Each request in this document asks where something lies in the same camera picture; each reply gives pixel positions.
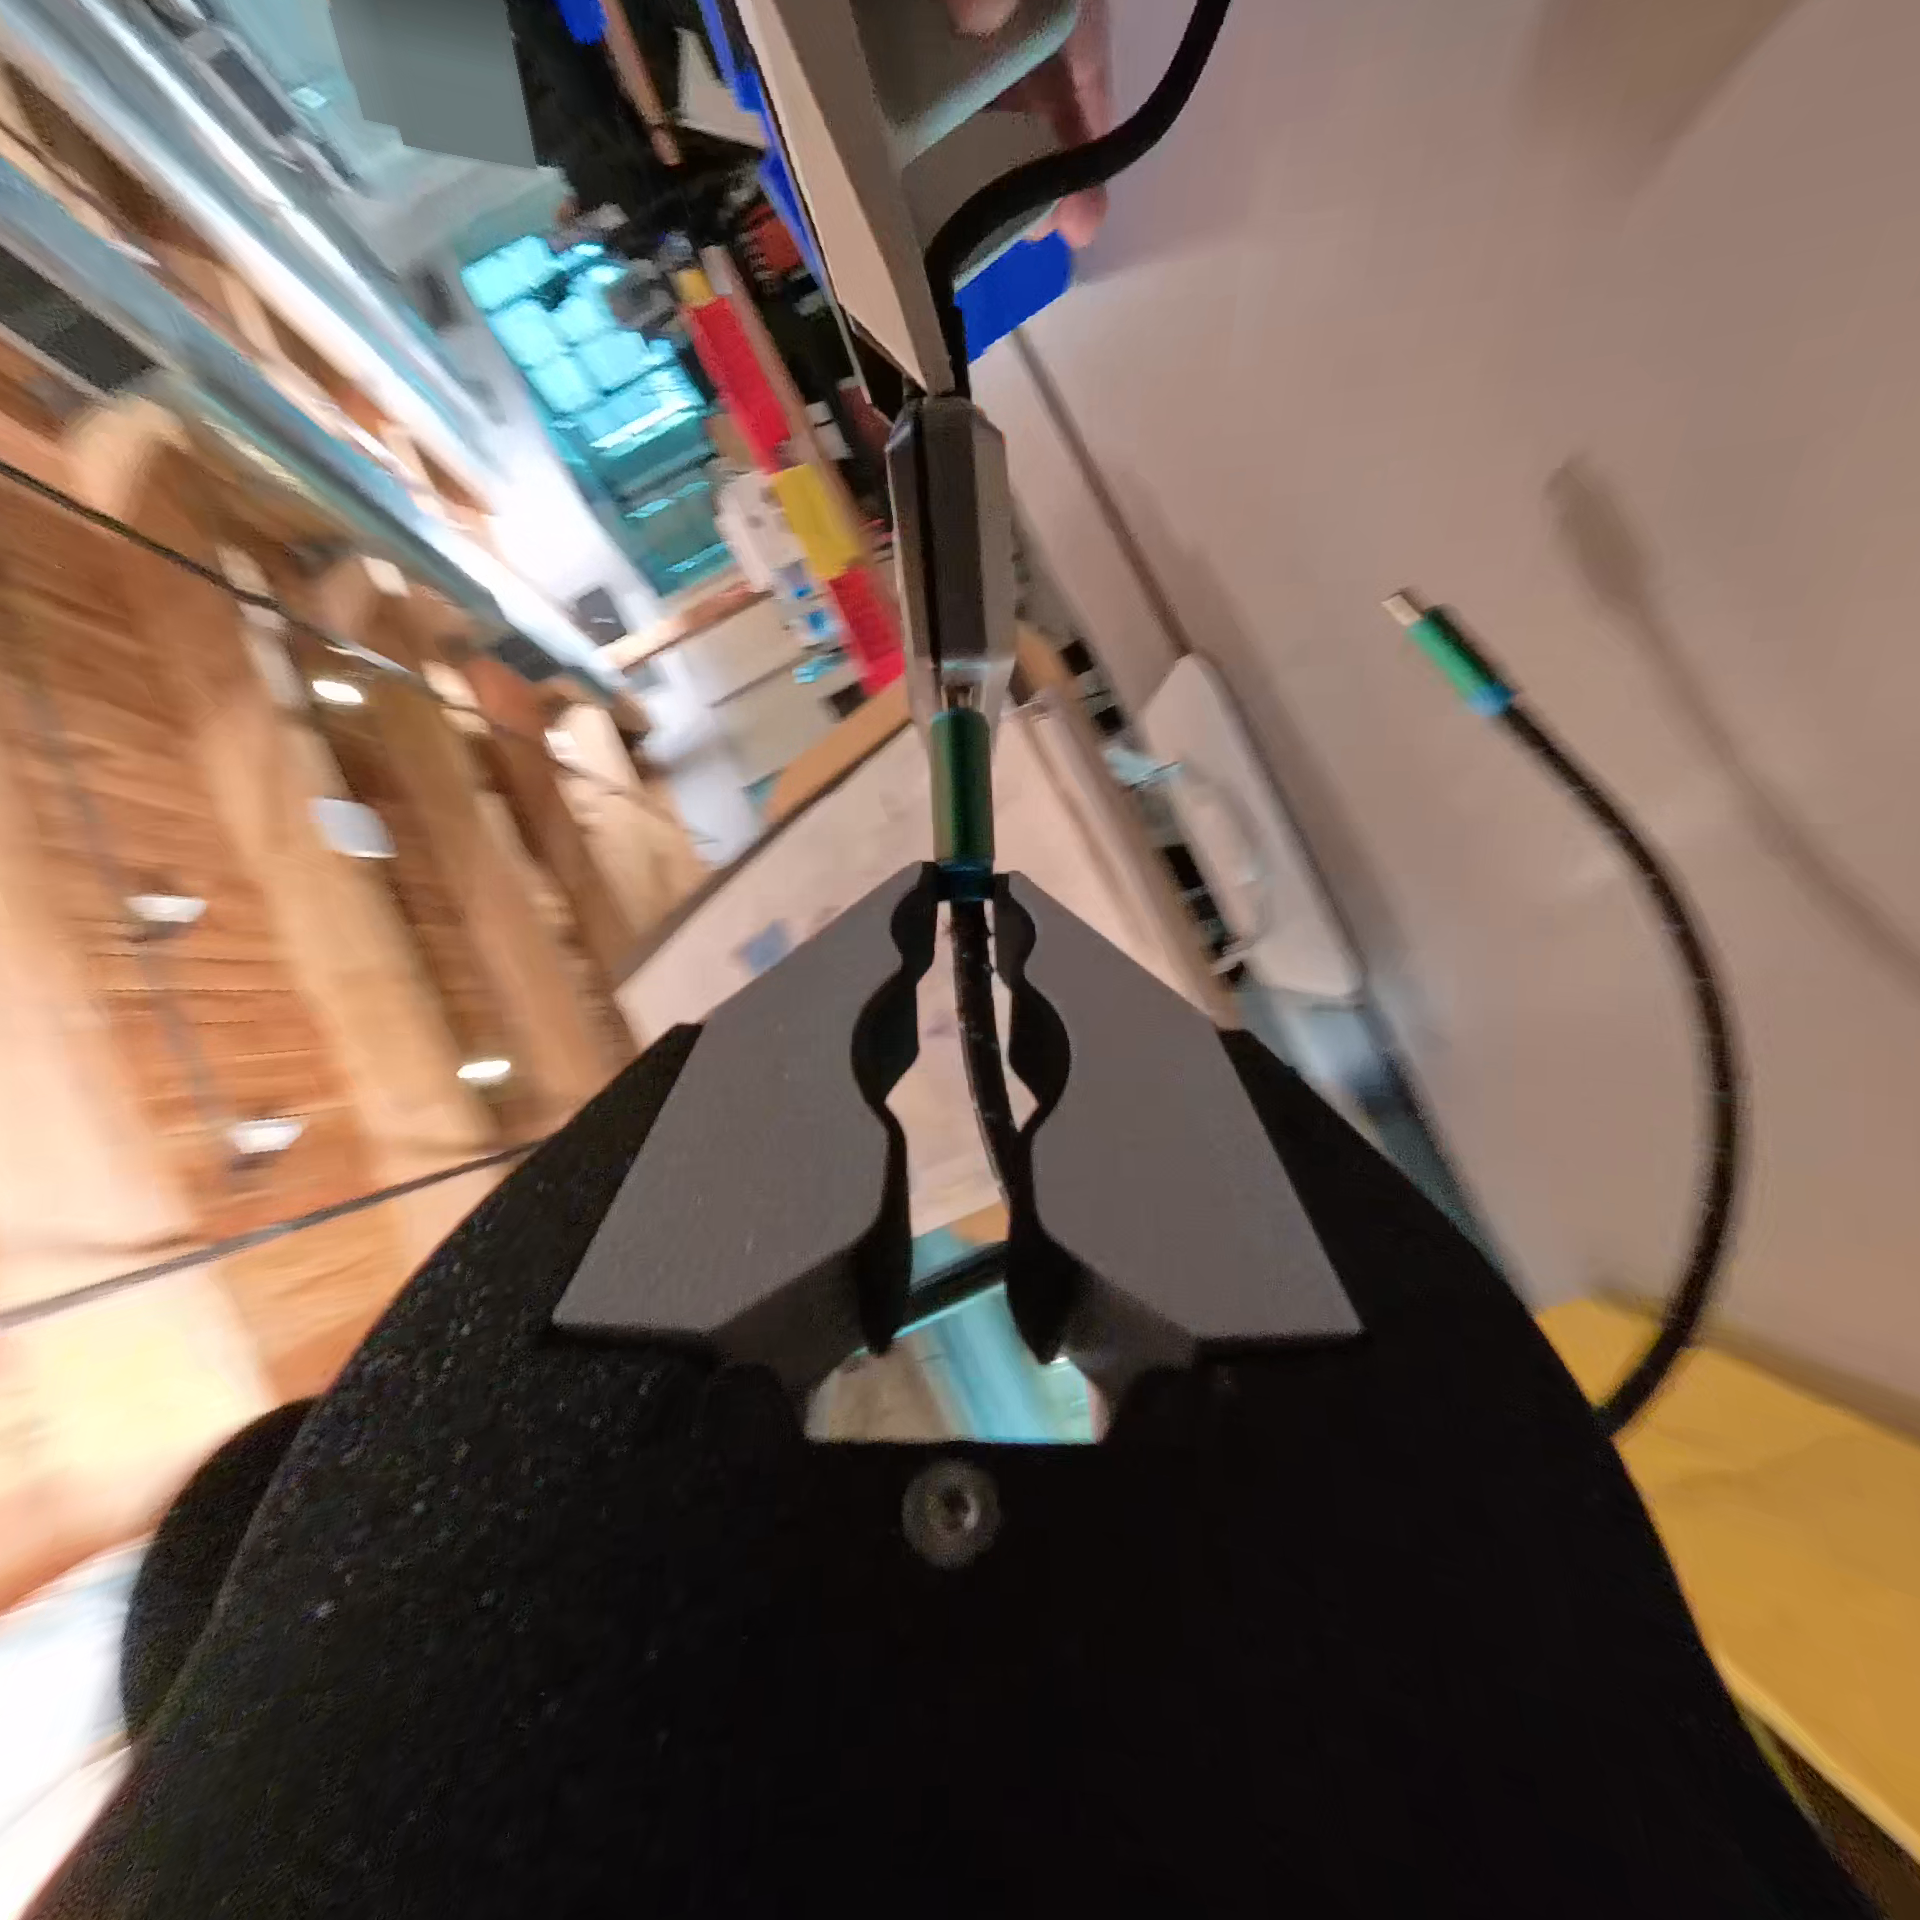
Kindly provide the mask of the yellow shelf bin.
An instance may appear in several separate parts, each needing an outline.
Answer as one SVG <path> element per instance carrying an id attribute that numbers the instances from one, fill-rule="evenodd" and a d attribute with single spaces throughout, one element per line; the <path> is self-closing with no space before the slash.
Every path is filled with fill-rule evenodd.
<path id="1" fill-rule="evenodd" d="M 866 538 L 858 518 L 845 511 L 841 490 L 822 468 L 795 463 L 772 474 L 772 493 L 802 555 L 808 572 L 829 585 L 862 564 Z"/>

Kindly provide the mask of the silver multiport hub with cable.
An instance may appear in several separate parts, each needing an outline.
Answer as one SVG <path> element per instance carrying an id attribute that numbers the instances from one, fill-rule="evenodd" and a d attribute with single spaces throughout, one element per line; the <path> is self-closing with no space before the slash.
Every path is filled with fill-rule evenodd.
<path id="1" fill-rule="evenodd" d="M 1167 75 L 1112 130 L 1025 157 L 975 186 L 925 245 L 946 385 L 911 400 L 887 439 L 911 710 L 927 743 L 988 738 L 1015 668 L 1015 530 L 1003 433 L 973 405 L 964 268 L 1048 207 L 1104 191 L 1164 143 L 1190 107 L 1228 4 L 1194 4 Z"/>

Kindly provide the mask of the yellow plastic bin with divider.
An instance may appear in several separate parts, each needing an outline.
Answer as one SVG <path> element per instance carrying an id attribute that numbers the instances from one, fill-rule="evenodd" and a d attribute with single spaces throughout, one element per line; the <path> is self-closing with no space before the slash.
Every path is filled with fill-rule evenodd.
<path id="1" fill-rule="evenodd" d="M 1740 1709 L 1917 1858 L 1917 1441 L 1706 1346 L 1620 1452 Z"/>

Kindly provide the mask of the small red shelf bin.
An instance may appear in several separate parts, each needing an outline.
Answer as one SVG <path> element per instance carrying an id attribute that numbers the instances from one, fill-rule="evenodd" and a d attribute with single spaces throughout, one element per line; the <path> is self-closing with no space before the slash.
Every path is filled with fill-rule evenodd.
<path id="1" fill-rule="evenodd" d="M 849 564 L 826 582 L 829 604 L 866 697 L 878 697 L 906 677 L 897 611 L 872 564 Z"/>

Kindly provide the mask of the person's right hand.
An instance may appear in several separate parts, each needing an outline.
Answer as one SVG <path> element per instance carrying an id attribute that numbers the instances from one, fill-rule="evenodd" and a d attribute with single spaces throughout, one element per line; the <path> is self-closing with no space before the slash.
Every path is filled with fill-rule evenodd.
<path id="1" fill-rule="evenodd" d="M 1060 148 L 1084 148 L 1118 129 L 1112 107 L 1112 22 L 1110 4 L 1073 4 L 1073 31 L 1059 53 L 1030 75 L 1033 106 L 1052 120 Z M 1091 183 L 1060 192 L 1052 230 L 1071 253 L 1084 253 L 1107 215 L 1107 186 Z"/>

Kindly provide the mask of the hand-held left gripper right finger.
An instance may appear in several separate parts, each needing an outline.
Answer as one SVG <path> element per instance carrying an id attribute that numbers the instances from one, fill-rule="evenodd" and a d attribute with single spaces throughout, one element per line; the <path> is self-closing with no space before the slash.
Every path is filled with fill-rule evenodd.
<path id="1" fill-rule="evenodd" d="M 1030 876 L 996 882 L 1033 1097 L 1006 1301 L 1043 1362 L 1191 1369 L 1361 1335 L 1217 1028 Z"/>

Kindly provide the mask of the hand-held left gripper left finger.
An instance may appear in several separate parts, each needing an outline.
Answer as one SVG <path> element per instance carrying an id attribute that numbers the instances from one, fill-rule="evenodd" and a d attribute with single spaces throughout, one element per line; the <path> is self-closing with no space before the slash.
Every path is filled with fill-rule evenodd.
<path id="1" fill-rule="evenodd" d="M 942 872 L 901 868 L 729 996 L 551 1312 L 709 1357 L 885 1352 L 911 1284 L 901 1121 Z"/>

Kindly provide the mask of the long red shelf bin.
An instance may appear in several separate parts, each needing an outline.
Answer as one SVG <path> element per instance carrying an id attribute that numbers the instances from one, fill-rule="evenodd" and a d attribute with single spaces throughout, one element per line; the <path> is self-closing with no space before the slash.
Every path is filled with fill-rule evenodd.
<path id="1" fill-rule="evenodd" d="M 715 385 L 715 400 L 752 463 L 763 474 L 784 471 L 789 463 L 789 421 L 730 302 L 712 296 L 686 304 L 684 320 L 691 338 L 696 359 Z"/>

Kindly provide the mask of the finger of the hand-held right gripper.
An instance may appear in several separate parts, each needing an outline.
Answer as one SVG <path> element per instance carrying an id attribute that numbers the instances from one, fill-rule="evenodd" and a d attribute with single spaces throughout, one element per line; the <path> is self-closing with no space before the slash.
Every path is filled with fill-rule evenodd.
<path id="1" fill-rule="evenodd" d="M 964 364 L 925 272 L 862 12 L 911 31 L 956 21 L 951 4 L 737 4 L 834 304 L 907 385 L 954 394 Z"/>

